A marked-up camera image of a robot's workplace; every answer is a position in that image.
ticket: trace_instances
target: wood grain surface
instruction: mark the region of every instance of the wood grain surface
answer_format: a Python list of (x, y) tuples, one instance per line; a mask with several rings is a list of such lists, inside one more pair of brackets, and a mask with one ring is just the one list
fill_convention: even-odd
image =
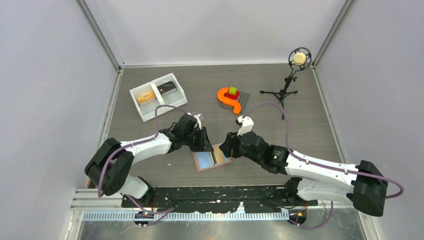
[[(223, 87), (236, 87), (250, 94), (247, 111), (259, 104), (278, 100), (260, 90), (276, 91), (284, 87), (284, 78), (290, 74), (287, 64), (244, 64), (208, 66), (161, 66), (125, 68), (112, 116), (108, 137), (130, 141), (155, 133), (154, 119), (143, 122), (136, 110), (129, 90), (174, 73), (185, 91), (188, 103), (181, 108), (190, 113), (203, 113), (202, 125), (212, 144), (222, 143), (228, 132), (238, 131), (234, 122), (237, 115), (219, 107), (217, 92)], [(339, 153), (328, 123), (326, 112), (311, 69), (298, 72), (289, 91), (298, 90), (284, 101), (290, 120), (290, 146), (303, 154), (340, 162)], [(182, 113), (172, 110), (159, 116), (160, 129), (169, 128)], [(286, 121), (280, 110), (267, 105), (258, 108), (250, 117), (253, 131), (273, 145), (286, 146)], [(183, 146), (180, 150), (158, 155), (135, 164), (130, 173), (141, 176), (152, 186), (228, 186), (284, 184), (289, 176), (274, 175), (253, 161), (240, 157), (232, 163), (197, 172), (193, 154)]]

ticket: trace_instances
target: book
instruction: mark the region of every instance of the book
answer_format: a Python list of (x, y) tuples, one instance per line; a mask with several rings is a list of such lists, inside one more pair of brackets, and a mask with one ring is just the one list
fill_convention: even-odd
[(196, 163), (198, 172), (231, 163), (231, 158), (224, 156), (220, 145), (221, 143), (213, 145), (213, 152), (193, 152), (194, 162)]

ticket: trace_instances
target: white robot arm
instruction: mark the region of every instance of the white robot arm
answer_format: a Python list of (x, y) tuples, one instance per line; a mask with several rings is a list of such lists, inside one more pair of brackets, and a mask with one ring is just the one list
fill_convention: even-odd
[(170, 128), (162, 129), (157, 135), (118, 142), (107, 139), (85, 167), (85, 174), (97, 185), (107, 158), (122, 146), (129, 146), (114, 156), (103, 178), (102, 191), (110, 196), (115, 193), (133, 196), (142, 202), (149, 202), (153, 188), (140, 177), (129, 174), (132, 165), (155, 155), (164, 155), (188, 146), (193, 152), (213, 152), (206, 128), (202, 127), (201, 114), (184, 114)]
[[(238, 132), (229, 132), (225, 142), (219, 146), (226, 157), (246, 157), (273, 174), (292, 177), (285, 185), (285, 197), (293, 205), (302, 206), (311, 200), (327, 200), (353, 205), (357, 210), (380, 217), (383, 215), (387, 192), (386, 181), (364, 177), (352, 172), (365, 172), (382, 176), (377, 168), (368, 161), (360, 165), (334, 163), (313, 158), (297, 151), (296, 156), (306, 159), (299, 161), (283, 146), (269, 145), (253, 131), (250, 117), (240, 116), (236, 123)], [(162, 129), (154, 136), (134, 141), (118, 142), (109, 138), (96, 152), (85, 168), (85, 174), (97, 185), (106, 159), (122, 146), (113, 164), (107, 166), (103, 178), (102, 191), (105, 195), (121, 193), (133, 196), (139, 203), (147, 206), (155, 193), (147, 181), (129, 174), (133, 164), (155, 155), (164, 155), (188, 146), (192, 152), (213, 152), (206, 128), (201, 125), (201, 116), (183, 115), (178, 123)], [(313, 164), (321, 163), (329, 167), (345, 169), (345, 173), (322, 168)]]
[[(250, 117), (240, 116), (236, 123), (240, 129), (227, 133), (225, 142), (219, 146), (221, 151), (226, 157), (246, 157), (273, 174), (299, 176), (292, 177), (285, 184), (287, 199), (293, 205), (325, 200), (353, 205), (372, 216), (383, 215), (388, 182), (348, 173), (360, 171), (383, 176), (371, 162), (362, 160), (360, 165), (335, 163), (293, 151), (294, 155), (306, 160), (300, 161), (286, 147), (269, 145), (256, 135), (252, 131), (254, 123)], [(309, 162), (344, 169), (344, 173)]]

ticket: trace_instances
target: green cube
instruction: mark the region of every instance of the green cube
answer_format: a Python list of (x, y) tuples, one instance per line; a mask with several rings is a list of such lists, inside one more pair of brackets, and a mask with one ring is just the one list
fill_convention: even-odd
[(230, 87), (228, 93), (231, 94), (231, 95), (236, 95), (237, 87), (233, 87), (233, 86)]

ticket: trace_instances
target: microphone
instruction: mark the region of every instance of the microphone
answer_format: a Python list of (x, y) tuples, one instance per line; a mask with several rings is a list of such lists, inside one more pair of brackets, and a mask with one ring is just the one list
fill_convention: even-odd
[(291, 75), (296, 72), (303, 71), (311, 65), (312, 55), (311, 52), (305, 47), (298, 47), (291, 51), (288, 56), (288, 65), (291, 68)]

